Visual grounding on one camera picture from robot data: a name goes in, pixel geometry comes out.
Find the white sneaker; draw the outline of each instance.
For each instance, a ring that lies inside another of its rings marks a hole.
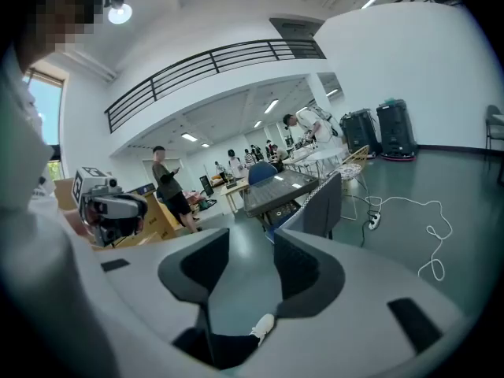
[[[258,324],[252,328],[250,334],[259,338],[258,347],[261,345],[266,335],[268,335],[269,331],[273,329],[273,326],[275,326],[275,317],[271,313],[267,313],[259,320]]]

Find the black speaker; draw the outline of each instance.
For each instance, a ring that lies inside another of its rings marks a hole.
[[[206,175],[200,176],[199,180],[202,182],[203,189],[205,190],[206,195],[207,196],[213,195],[213,188],[210,181],[208,180],[208,177]]]
[[[372,124],[369,109],[358,110],[348,113],[339,122],[348,142],[348,150],[351,153],[369,146],[369,153],[375,157],[381,153],[381,145],[376,140],[374,125]]]
[[[413,137],[410,115],[402,99],[387,102],[376,108],[380,120],[383,156],[389,158],[414,158],[417,142]]]

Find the black shorts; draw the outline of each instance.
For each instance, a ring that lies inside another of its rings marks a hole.
[[[170,207],[172,207],[178,214],[185,216],[186,214],[191,213],[191,207],[189,207],[189,203],[187,203],[187,199],[184,197],[182,192],[172,196],[168,201],[170,202]]]

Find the window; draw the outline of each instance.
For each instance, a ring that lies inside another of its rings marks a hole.
[[[28,84],[30,94],[35,97],[35,107],[42,119],[42,138],[54,149],[54,155],[47,164],[52,180],[63,176],[59,147],[59,119],[63,81],[35,69],[25,74],[23,81]]]

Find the dark table top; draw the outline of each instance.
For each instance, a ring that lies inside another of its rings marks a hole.
[[[288,169],[246,189],[243,209],[248,217],[255,217],[312,191],[318,184],[315,176]]]

